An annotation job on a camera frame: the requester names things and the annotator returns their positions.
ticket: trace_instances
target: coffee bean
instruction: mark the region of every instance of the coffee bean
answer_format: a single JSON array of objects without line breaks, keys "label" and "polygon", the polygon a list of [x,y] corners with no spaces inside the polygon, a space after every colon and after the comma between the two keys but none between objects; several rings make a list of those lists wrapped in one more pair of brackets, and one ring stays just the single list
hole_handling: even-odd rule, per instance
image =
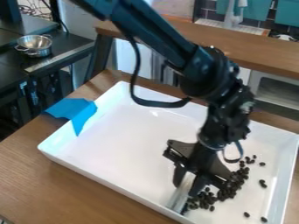
[{"label": "coffee bean", "polygon": [[244,216],[245,216],[246,218],[249,218],[249,217],[250,217],[250,214],[249,214],[249,213],[244,213]]},{"label": "coffee bean", "polygon": [[261,221],[265,223],[268,222],[268,220],[265,217],[261,217]]}]

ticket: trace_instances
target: black robotic arm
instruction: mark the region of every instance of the black robotic arm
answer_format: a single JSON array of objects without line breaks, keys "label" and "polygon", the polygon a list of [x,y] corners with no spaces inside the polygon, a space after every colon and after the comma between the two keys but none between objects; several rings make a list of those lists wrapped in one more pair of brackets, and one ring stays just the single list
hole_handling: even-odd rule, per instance
[{"label": "black robotic arm", "polygon": [[[239,140],[249,133],[249,114],[254,96],[241,80],[239,67],[219,49],[194,45],[179,34],[143,0],[73,0],[100,20],[112,21],[133,46],[136,70],[132,76],[130,93],[135,102],[151,107],[182,107],[191,98],[205,100],[208,116],[195,144],[168,141],[164,155],[175,166],[173,183],[179,186],[187,172],[196,174],[189,192],[194,197],[204,185],[221,186],[230,172],[220,163],[217,151],[235,143],[242,156]],[[180,87],[188,96],[178,102],[145,101],[134,94],[140,66],[140,53],[135,40],[143,42],[163,55],[168,65],[180,74]],[[227,162],[238,162],[239,159]]]}]

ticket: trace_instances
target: blue object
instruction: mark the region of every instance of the blue object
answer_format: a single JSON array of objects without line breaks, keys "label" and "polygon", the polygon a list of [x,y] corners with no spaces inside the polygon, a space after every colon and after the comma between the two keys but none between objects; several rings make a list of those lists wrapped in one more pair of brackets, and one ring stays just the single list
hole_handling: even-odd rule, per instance
[{"label": "blue object", "polygon": [[280,0],[275,22],[282,25],[299,26],[299,0]]},{"label": "blue object", "polygon": [[[217,1],[217,13],[226,14],[229,0]],[[260,21],[266,21],[272,0],[248,0],[248,6],[244,8],[244,18],[251,18]],[[240,14],[238,0],[235,1],[235,15]]]},{"label": "blue object", "polygon": [[45,112],[56,118],[65,117],[72,120],[74,132],[78,136],[85,122],[94,115],[96,110],[97,107],[93,101],[64,98]]}]

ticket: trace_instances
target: stainless steel bowl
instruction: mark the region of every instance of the stainless steel bowl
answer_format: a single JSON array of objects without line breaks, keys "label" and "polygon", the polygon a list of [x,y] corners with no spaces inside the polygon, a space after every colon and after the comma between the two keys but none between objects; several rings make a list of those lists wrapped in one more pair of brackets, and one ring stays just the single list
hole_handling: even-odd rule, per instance
[{"label": "stainless steel bowl", "polygon": [[45,57],[52,52],[51,35],[27,35],[17,40],[17,51],[32,58]]}]

